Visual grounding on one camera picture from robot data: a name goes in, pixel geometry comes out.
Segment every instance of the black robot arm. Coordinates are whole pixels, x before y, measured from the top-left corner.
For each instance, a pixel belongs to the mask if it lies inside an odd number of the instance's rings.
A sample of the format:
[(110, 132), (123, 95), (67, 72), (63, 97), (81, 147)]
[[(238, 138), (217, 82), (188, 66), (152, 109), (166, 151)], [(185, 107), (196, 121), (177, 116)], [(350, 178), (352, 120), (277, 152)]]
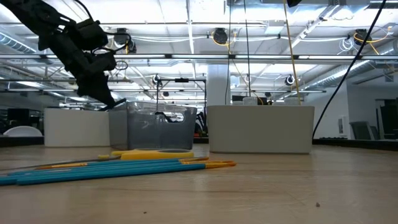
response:
[(99, 21), (76, 23), (42, 0), (0, 0), (27, 28), (39, 36), (39, 50), (51, 51), (78, 85), (79, 96), (90, 96), (108, 106), (115, 104), (104, 71), (116, 67), (115, 51), (90, 52), (108, 43)]

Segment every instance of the desk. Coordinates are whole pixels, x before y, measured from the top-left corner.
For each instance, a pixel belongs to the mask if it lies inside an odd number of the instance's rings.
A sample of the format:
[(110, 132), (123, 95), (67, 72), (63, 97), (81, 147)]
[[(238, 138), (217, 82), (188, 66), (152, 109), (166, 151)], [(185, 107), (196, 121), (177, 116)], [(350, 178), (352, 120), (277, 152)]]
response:
[[(0, 149), (0, 169), (109, 152)], [(208, 154), (204, 144), (195, 154)], [(0, 187), (2, 223), (391, 223), (398, 153), (315, 146), (309, 155), (211, 154), (236, 167)]]

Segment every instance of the white pillar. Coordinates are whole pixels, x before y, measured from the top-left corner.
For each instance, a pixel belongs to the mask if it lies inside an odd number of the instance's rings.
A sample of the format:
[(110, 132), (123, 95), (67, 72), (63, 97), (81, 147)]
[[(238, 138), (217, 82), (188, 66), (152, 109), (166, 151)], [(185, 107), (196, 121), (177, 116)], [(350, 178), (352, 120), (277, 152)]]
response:
[(207, 105), (230, 105), (231, 87), (227, 65), (207, 66)]

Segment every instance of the table surface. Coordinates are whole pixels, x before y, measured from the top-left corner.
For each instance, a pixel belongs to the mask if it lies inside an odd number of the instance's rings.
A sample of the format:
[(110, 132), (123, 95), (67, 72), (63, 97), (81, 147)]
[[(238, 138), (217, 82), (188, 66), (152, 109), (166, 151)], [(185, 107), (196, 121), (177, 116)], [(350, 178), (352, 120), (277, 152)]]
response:
[[(109, 148), (0, 148), (0, 169)], [(208, 154), (196, 145), (197, 156)], [(236, 167), (0, 187), (1, 223), (397, 223), (398, 153), (211, 154)]]

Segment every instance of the clear plastic bin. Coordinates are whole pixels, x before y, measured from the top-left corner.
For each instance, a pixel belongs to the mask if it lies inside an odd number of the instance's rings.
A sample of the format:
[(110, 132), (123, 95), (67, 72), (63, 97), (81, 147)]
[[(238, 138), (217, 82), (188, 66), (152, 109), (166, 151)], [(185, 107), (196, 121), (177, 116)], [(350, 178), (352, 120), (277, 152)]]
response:
[(197, 109), (127, 102), (109, 111), (111, 147), (192, 149)]

